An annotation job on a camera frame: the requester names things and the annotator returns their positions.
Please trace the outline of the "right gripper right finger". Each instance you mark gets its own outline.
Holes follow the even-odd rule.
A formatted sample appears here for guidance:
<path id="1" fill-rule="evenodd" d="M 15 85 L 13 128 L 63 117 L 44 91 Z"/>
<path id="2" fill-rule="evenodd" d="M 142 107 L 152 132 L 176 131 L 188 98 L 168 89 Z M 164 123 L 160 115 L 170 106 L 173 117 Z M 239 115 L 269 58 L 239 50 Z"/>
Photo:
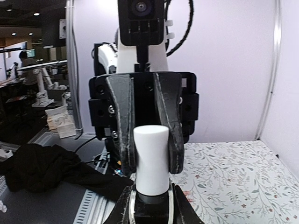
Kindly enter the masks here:
<path id="1" fill-rule="evenodd" d="M 174 223 L 204 224 L 187 200 L 182 189 L 174 184 Z"/>

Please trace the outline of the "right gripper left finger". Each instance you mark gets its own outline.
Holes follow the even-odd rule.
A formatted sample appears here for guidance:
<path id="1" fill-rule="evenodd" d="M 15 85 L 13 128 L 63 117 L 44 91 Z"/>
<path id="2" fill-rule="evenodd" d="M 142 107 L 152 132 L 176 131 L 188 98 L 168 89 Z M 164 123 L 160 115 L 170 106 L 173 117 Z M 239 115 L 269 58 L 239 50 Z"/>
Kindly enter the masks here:
<path id="1" fill-rule="evenodd" d="M 113 210 L 106 220 L 106 224 L 129 224 L 129 199 L 132 186 L 128 186 L 122 192 Z"/>

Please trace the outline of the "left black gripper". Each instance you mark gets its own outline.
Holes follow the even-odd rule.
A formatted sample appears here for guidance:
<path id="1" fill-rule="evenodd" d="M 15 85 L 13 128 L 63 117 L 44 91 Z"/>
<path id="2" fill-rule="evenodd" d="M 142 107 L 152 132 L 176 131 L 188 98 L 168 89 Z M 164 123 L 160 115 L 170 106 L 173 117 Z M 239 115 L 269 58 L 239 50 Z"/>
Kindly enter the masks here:
<path id="1" fill-rule="evenodd" d="M 196 82 L 196 75 L 191 72 L 138 72 L 101 75 L 89 80 L 88 103 L 92 126 L 99 140 L 109 138 L 111 131 L 116 131 L 114 144 L 125 176 L 130 177 L 135 172 L 135 125 L 160 123 L 169 128 L 169 172 L 182 172 L 184 143 L 194 133 L 198 120 Z M 115 115 L 108 111 L 110 106 L 114 108 Z"/>

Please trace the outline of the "white capped nail polish bottle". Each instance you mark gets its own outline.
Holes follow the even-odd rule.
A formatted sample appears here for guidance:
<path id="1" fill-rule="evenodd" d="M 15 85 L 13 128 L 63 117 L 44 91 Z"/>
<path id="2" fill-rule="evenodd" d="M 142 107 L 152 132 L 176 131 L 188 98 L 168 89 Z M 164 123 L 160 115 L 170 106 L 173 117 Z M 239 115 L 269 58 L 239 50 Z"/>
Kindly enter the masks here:
<path id="1" fill-rule="evenodd" d="M 137 151 L 135 185 L 129 198 L 131 224 L 174 222 L 174 195 L 169 179 L 169 128 L 158 125 L 134 129 Z"/>

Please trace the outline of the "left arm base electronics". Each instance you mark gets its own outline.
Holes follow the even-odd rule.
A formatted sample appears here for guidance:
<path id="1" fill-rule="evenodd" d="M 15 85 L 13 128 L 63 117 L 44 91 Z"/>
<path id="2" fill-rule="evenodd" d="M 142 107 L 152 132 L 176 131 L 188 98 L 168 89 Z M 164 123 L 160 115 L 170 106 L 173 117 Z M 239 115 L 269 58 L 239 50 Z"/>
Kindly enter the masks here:
<path id="1" fill-rule="evenodd" d="M 105 141 L 98 140 L 92 135 L 81 135 L 75 138 L 74 152 L 83 163 L 102 174 L 120 175 L 120 166 L 113 161 L 112 153 L 106 149 Z"/>

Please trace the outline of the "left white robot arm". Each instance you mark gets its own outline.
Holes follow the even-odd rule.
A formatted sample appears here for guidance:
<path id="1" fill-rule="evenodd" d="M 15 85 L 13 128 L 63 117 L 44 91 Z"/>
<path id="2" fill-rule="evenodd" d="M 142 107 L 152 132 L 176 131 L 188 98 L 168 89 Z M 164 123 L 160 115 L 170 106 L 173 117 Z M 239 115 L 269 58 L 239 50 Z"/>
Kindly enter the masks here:
<path id="1" fill-rule="evenodd" d="M 169 129 L 168 171 L 179 174 L 184 145 L 194 133 L 199 113 L 197 78 L 191 72 L 151 72 L 135 63 L 132 72 L 117 73 L 115 44 L 97 43 L 93 50 L 95 75 L 89 81 L 89 111 L 96 137 L 121 162 L 124 175 L 136 171 L 133 130 L 162 125 Z"/>

